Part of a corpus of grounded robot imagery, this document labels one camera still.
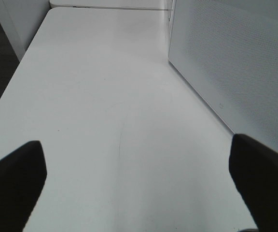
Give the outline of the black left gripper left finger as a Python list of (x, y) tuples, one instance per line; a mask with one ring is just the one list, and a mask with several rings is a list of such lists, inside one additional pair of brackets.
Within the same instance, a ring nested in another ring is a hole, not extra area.
[(0, 159), (0, 232), (21, 232), (47, 178), (40, 141), (29, 141)]

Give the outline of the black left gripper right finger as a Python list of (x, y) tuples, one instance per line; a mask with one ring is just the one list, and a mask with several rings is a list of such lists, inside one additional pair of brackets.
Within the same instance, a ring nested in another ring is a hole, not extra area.
[(235, 134), (229, 173), (260, 232), (278, 232), (278, 152)]

